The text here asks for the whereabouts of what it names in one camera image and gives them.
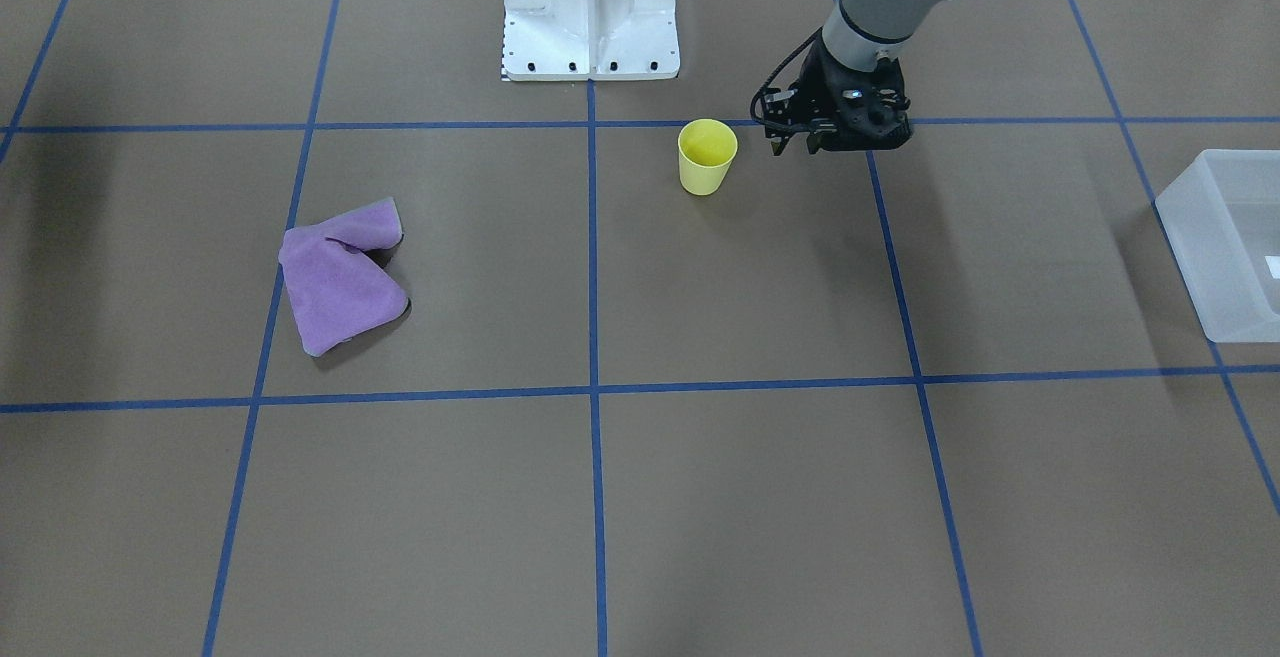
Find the yellow plastic cup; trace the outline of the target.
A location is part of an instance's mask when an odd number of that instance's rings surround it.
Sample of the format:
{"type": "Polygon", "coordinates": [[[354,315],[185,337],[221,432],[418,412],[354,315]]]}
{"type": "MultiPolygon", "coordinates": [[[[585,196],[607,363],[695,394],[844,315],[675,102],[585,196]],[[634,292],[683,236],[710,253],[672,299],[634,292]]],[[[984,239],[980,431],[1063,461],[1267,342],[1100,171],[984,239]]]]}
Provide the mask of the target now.
{"type": "Polygon", "coordinates": [[[677,138],[678,179],[694,196],[716,193],[736,159],[739,138],[733,129],[714,119],[690,120],[677,138]]]}

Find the clear plastic storage box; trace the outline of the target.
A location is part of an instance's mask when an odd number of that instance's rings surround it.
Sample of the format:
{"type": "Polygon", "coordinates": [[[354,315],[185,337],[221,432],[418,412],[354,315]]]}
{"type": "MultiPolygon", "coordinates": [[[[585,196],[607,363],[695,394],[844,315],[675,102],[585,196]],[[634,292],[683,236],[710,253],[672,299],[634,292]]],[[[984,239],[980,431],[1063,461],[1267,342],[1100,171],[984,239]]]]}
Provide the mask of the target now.
{"type": "Polygon", "coordinates": [[[1207,149],[1156,206],[1204,336],[1279,341],[1279,154],[1207,149]]]}

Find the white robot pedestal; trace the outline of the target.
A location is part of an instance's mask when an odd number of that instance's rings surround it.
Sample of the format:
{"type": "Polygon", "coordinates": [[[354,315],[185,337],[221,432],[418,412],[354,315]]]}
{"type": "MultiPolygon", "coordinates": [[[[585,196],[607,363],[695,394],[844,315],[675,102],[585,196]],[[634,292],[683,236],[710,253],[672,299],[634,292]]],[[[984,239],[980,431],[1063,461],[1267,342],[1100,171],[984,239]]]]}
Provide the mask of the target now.
{"type": "Polygon", "coordinates": [[[503,79],[673,79],[681,72],[676,0],[504,0],[503,6],[503,79]]]}

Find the purple cloth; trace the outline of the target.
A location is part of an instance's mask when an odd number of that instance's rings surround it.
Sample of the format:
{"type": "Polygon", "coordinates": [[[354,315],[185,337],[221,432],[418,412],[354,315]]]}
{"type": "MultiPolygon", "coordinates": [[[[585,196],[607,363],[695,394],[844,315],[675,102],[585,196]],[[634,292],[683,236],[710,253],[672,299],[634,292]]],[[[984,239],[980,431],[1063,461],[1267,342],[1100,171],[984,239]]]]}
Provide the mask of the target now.
{"type": "Polygon", "coordinates": [[[408,309],[404,288],[370,256],[403,237],[390,197],[284,232],[278,263],[307,356],[319,359],[408,309]]]}

